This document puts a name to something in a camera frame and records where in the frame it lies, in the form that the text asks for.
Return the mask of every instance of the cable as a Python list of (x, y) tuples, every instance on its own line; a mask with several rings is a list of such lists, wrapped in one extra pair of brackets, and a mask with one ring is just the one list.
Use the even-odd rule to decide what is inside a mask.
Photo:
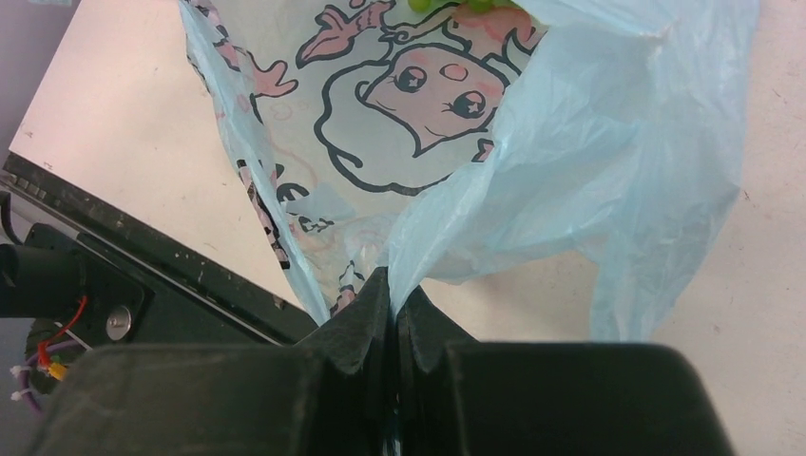
[(53, 363), (50, 361), (50, 356), (48, 356), (48, 345), (50, 345), (51, 342), (64, 335), (67, 331), (69, 331), (70, 328), (73, 327), (73, 325), (75, 325), (75, 323), (81, 317), (81, 313), (84, 311), (84, 308), (86, 307), (86, 295), (82, 296), (81, 299), (79, 299), (78, 303), (79, 303), (78, 311), (76, 312), (75, 316), (73, 316), (73, 319), (70, 320), (70, 322), (67, 323), (65, 326), (63, 326), (62, 329), (59, 330), (59, 332), (53, 335), (50, 339), (44, 342), (40, 342), (39, 346), (37, 347), (37, 351), (39, 352), (39, 365), (48, 370), (51, 374), (55, 373), (55, 375), (53, 376), (55, 376), (59, 380), (61, 380), (60, 378), (61, 375), (57, 372), (60, 372), (61, 370), (58, 370), (57, 372), (50, 371)]
[[(56, 353), (61, 352), (62, 350), (72, 349), (74, 347), (79, 347), (79, 344), (75, 340), (67, 340), (65, 342), (59, 342), (58, 344), (53, 344), (47, 348), (49, 353)], [(36, 365), (39, 363), (39, 353), (35, 353), (32, 357), (26, 360), (26, 368), (22, 368), (19, 370), (19, 376), (17, 377), (20, 381), (20, 391), (22, 394), (22, 399), (25, 400), (30, 408), (37, 412), (42, 413), (42, 406), (39, 405), (39, 401), (36, 400), (33, 393), (30, 392), (30, 373), (33, 369), (36, 368)]]
[(23, 245), (22, 239), (14, 233), (14, 227), (11, 226), (11, 193), (9, 192), (0, 192), (0, 223), (3, 225), (6, 238), (16, 245)]

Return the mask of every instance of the table top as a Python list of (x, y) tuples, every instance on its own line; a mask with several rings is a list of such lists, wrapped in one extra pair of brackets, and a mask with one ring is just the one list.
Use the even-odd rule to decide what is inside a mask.
[[(739, 454), (806, 453), (806, 9), (763, 2), (743, 191), (654, 340), (697, 368)], [(298, 305), (184, 58), (174, 0), (84, 0), (11, 150)], [(566, 254), (434, 303), (495, 340), (586, 338), (596, 267)]]

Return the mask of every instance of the blue plastic bag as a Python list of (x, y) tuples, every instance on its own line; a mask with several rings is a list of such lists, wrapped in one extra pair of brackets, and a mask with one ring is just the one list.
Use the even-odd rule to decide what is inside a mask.
[(531, 18), (181, 1), (225, 148), (317, 323), (375, 266), (399, 309), (426, 276), (578, 250), (600, 267), (592, 336), (645, 339), (699, 269), (739, 192), (758, 1), (517, 3)]

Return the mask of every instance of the cartoon eye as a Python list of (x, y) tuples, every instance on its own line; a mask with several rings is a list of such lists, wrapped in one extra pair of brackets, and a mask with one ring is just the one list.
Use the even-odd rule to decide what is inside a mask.
[(394, 78), (394, 85), (403, 92), (414, 93), (420, 89), (428, 79), (423, 68), (419, 66), (408, 66)]
[(462, 119), (479, 119), (484, 116), (487, 100), (481, 92), (473, 90), (459, 95), (453, 103), (445, 103), (445, 106), (448, 108), (442, 112), (450, 111)]

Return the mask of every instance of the red wire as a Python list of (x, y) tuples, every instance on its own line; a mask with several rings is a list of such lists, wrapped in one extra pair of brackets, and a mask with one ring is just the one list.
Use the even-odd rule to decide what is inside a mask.
[(37, 351), (39, 352), (39, 365), (46, 368), (50, 366), (50, 355), (48, 355), (48, 345), (50, 345), (54, 340), (58, 339), (59, 337), (65, 335), (70, 328), (75, 325), (76, 321), (78, 321), (79, 317), (81, 317), (81, 313), (84, 311), (84, 307), (86, 307), (86, 296), (82, 296), (81, 299), (78, 301), (78, 312), (76, 312), (73, 319), (70, 320), (65, 326), (62, 327), (59, 332), (53, 335), (50, 339), (40, 342)]

